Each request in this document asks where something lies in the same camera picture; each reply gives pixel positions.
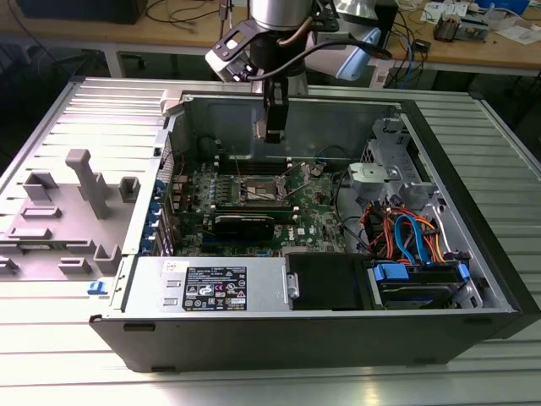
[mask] workbench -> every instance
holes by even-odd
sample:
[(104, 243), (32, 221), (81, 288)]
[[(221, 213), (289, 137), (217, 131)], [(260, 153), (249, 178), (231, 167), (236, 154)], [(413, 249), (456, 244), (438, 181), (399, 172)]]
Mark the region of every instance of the workbench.
[[(8, 10), (7, 0), (0, 0), (0, 42), (35, 45), (17, 25)], [(171, 9), (193, 7), (193, 0), (170, 0)], [(217, 9), (209, 2), (196, 10), (182, 13), (184, 18), (208, 13)], [(104, 52), (112, 77), (123, 77), (120, 52), (153, 52), (179, 55), (204, 55), (217, 41), (219, 20), (217, 14), (197, 20), (197, 34), (190, 34), (170, 24), (155, 22), (142, 16), (136, 25), (115, 25), (98, 22), (79, 22), (46, 19), (26, 19), (20, 13), (20, 19), (28, 30), (46, 47), (67, 47), (77, 49), (95, 49)], [(163, 3), (152, 9), (152, 15), (167, 19)], [(235, 8), (235, 21), (245, 18), (246, 9)], [(483, 74), (513, 74), (533, 76), (541, 68), (541, 41), (523, 46), (494, 32), (489, 34), (485, 43), (455, 41), (452, 43), (435, 41), (432, 35), (434, 25), (420, 23), (420, 11), (404, 12), (407, 25), (416, 32), (418, 39), (432, 42), (425, 69)], [(541, 11), (529, 8), (524, 14), (529, 19), (541, 19)], [(402, 23), (400, 16), (396, 21)], [(405, 57), (399, 39), (392, 37), (388, 49), (393, 60), (385, 67), (398, 66)]]
[[(213, 82), (87, 78), (68, 83), (0, 178), (0, 230), (26, 197), (31, 170), (76, 183), (64, 164), (71, 148), (90, 150), (109, 184), (144, 178), (164, 122), (164, 91)], [(541, 166), (482, 100), (466, 93), (373, 91), (312, 86), (311, 95), (391, 96), (415, 101), (515, 268), (541, 304)], [(323, 370), (137, 374), (88, 326), (106, 299), (88, 282), (0, 283), (0, 398), (3, 404), (436, 405), (517, 404), (541, 399), (541, 324), (489, 340), (448, 365)]]

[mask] blue cable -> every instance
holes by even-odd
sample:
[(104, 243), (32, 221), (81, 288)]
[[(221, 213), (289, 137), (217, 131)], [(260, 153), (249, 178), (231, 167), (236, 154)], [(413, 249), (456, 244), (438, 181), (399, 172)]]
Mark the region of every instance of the blue cable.
[(421, 232), (421, 227), (419, 226), (418, 222), (413, 218), (413, 216), (409, 214), (402, 214), (400, 217), (396, 219), (395, 222), (395, 240), (396, 240), (396, 247), (407, 257), (410, 264), (415, 264), (415, 258), (413, 258), (413, 255), (404, 247), (404, 243), (402, 242), (402, 235), (400, 233), (400, 226), (404, 221), (408, 221), (412, 224), (413, 227), (413, 233), (415, 235), (415, 244), (417, 245), (417, 252), (419, 254), (419, 259), (424, 264), (430, 264), (431, 260), (429, 258), (429, 254), (426, 252), (426, 249), (423, 245), (423, 233)]

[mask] warning label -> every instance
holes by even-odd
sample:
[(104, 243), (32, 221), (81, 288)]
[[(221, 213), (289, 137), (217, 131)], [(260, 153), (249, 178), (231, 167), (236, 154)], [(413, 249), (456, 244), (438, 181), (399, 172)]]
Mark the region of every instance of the warning label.
[(245, 266), (189, 267), (183, 308), (186, 311), (246, 310), (247, 285)]

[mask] slotted aluminum surface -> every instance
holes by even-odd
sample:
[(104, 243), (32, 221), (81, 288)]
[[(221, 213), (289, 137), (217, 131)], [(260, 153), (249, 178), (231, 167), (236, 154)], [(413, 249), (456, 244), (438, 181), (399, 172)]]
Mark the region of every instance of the slotted aluminum surface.
[[(209, 90), (226, 85), (202, 84)], [(63, 165), (71, 147), (89, 148), (107, 182), (145, 170), (163, 125), (159, 100), (173, 81), (92, 80), (69, 85), (16, 165), (0, 179), (0, 230), (25, 197), (31, 169), (75, 181)], [(536, 163), (483, 102), (467, 94), (311, 88), (321, 96), (417, 102), (473, 198), (541, 304), (541, 183)], [(516, 404), (541, 400), (541, 324), (488, 341), (448, 365), (181, 375), (136, 374), (88, 327), (106, 301), (87, 283), (0, 283), (2, 404)], [(216, 332), (219, 345), (219, 332)]]

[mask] motherboard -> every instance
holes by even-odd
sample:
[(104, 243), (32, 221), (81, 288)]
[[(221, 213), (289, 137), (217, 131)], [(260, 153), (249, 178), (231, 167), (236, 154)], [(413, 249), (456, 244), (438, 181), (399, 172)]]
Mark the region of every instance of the motherboard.
[(332, 205), (336, 174), (324, 163), (230, 159), (185, 169), (172, 189), (176, 255), (344, 252)]

